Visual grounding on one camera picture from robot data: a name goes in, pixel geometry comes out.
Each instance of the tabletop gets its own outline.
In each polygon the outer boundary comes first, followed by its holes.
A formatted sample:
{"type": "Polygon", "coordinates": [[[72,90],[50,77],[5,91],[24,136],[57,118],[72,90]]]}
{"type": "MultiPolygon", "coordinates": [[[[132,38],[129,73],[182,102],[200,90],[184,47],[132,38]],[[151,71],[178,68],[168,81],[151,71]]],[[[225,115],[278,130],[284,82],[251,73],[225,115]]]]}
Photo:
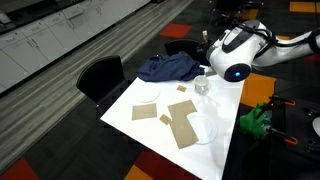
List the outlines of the tabletop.
{"type": "Polygon", "coordinates": [[[208,79],[209,93],[200,96],[194,92],[193,81],[150,83],[137,78],[101,120],[201,179],[222,179],[243,81],[230,83],[218,75],[208,79]],[[179,85],[187,90],[178,91],[179,85]],[[141,103],[137,98],[153,90],[160,90],[154,101],[141,103]],[[218,127],[218,132],[207,144],[193,144],[179,149],[170,125],[165,125],[159,118],[162,114],[171,117],[168,106],[187,100],[192,100],[197,111],[209,117],[210,123],[218,127]],[[152,103],[156,103],[156,118],[132,120],[133,106],[152,103]]]}

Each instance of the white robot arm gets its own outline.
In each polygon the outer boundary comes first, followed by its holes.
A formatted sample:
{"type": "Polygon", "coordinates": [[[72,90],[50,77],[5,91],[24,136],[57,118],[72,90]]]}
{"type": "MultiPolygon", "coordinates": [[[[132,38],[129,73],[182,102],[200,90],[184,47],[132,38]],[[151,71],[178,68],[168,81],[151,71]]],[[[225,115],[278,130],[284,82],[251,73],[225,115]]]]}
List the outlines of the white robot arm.
{"type": "Polygon", "coordinates": [[[244,80],[253,67],[270,66],[320,53],[320,29],[292,40],[280,40],[260,21],[239,24],[207,49],[207,59],[219,76],[229,82],[244,80]]]}

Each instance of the brown paper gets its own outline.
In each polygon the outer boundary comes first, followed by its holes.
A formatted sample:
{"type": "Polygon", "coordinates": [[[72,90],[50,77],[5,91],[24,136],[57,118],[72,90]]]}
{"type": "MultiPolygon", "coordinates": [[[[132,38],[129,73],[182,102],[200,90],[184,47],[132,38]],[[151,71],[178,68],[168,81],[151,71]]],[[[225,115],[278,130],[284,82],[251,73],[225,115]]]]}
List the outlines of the brown paper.
{"type": "Polygon", "coordinates": [[[172,117],[170,127],[179,149],[199,141],[196,133],[187,119],[188,114],[197,112],[197,109],[192,101],[184,101],[168,106],[168,108],[172,117]]]}
{"type": "Polygon", "coordinates": [[[165,125],[168,125],[171,122],[171,119],[168,116],[166,116],[165,114],[163,114],[160,117],[160,121],[162,121],[165,125]]]}
{"type": "Polygon", "coordinates": [[[132,120],[157,117],[157,105],[147,104],[132,107],[132,120]]]}
{"type": "Polygon", "coordinates": [[[177,88],[178,91],[181,91],[181,92],[186,92],[187,88],[184,87],[184,86],[181,86],[179,85],[178,88],[177,88]]]}

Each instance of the blue cloth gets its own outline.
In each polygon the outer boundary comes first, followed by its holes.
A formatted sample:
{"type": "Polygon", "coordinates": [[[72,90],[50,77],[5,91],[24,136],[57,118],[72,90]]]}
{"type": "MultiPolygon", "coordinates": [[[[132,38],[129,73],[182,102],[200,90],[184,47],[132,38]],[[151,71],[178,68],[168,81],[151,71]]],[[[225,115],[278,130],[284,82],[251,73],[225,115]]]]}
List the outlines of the blue cloth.
{"type": "Polygon", "coordinates": [[[137,76],[146,82],[190,81],[199,75],[204,75],[204,69],[183,51],[172,56],[153,56],[137,71],[137,76]]]}

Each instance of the black joint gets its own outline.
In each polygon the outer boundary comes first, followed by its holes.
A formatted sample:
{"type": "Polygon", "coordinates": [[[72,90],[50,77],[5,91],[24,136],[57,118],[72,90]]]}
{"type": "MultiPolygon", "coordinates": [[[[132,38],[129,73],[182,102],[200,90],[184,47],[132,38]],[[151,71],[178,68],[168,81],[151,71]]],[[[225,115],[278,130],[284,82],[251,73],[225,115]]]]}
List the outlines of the black joint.
{"type": "Polygon", "coordinates": [[[317,44],[317,35],[320,34],[320,29],[316,29],[314,31],[311,32],[311,34],[308,36],[308,44],[310,46],[310,49],[316,53],[319,54],[320,53],[320,48],[317,44]]]}

